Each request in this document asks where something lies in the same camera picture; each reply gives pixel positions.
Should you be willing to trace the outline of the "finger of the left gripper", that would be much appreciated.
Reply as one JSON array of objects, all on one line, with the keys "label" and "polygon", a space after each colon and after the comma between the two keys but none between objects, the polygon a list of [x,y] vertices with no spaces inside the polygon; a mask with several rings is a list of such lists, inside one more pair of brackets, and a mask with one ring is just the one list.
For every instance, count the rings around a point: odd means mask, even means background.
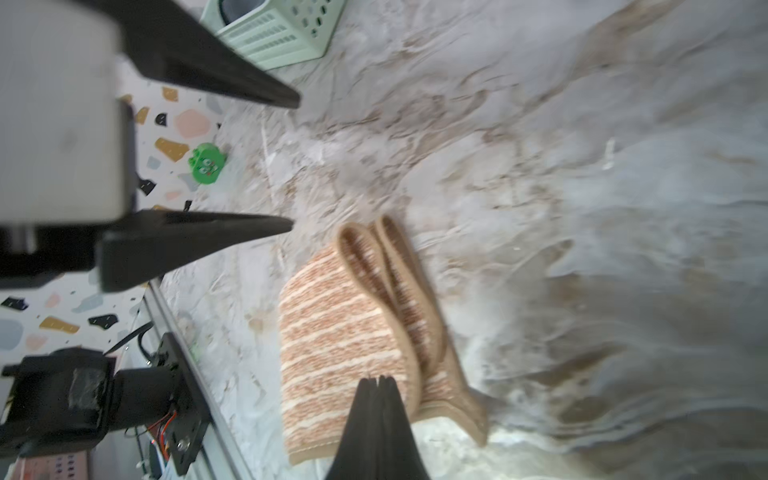
[{"label": "finger of the left gripper", "polygon": [[174,1],[82,1],[119,27],[122,51],[144,77],[279,108],[300,94],[240,57]]}]

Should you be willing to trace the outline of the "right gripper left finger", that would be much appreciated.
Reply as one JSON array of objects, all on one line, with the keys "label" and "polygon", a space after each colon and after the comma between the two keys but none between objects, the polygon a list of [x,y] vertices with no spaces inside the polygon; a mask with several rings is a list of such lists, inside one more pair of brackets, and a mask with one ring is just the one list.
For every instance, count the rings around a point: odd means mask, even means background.
[{"label": "right gripper left finger", "polygon": [[379,430],[378,380],[362,379],[326,479],[374,479]]}]

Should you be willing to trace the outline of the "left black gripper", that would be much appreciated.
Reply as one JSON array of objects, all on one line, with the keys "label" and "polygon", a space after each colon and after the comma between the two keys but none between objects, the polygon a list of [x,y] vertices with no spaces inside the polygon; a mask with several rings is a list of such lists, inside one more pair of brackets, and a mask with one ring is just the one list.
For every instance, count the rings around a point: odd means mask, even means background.
[{"label": "left black gripper", "polygon": [[1,286],[41,288],[67,273],[99,271],[105,293],[128,290],[228,247],[287,233],[285,217],[142,210],[134,109],[120,101],[120,173],[114,220],[1,226]]}]

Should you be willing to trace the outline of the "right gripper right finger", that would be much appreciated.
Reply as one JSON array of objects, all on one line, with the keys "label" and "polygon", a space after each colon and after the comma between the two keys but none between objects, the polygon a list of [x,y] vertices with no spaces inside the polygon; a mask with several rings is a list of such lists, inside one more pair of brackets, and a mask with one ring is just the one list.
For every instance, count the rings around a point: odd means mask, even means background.
[{"label": "right gripper right finger", "polygon": [[429,479],[396,381],[381,376],[382,419],[377,459],[378,479]]}]

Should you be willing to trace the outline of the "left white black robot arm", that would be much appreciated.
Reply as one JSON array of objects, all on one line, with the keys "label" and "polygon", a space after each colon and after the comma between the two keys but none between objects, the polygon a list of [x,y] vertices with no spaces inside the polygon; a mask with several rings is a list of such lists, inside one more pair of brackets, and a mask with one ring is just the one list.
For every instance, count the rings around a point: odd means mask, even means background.
[{"label": "left white black robot arm", "polygon": [[[1,5],[1,285],[38,288],[97,269],[120,292],[243,242],[289,232],[256,214],[138,210],[134,113],[116,94],[117,57],[144,76],[295,108],[300,95],[240,58],[173,1],[5,1]],[[118,370],[67,348],[3,369],[12,380],[1,451],[80,451],[114,430],[191,412],[197,448],[210,419],[181,358]]]}]

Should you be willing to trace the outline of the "striped orange dishcloth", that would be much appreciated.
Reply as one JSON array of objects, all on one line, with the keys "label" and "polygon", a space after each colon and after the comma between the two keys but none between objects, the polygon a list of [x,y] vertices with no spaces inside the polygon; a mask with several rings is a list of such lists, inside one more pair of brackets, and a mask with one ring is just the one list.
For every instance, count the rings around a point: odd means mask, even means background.
[{"label": "striped orange dishcloth", "polygon": [[291,464],[333,455],[360,380],[392,377],[409,420],[444,417],[484,446],[436,296],[403,228],[383,215],[343,224],[279,297],[281,413]]}]

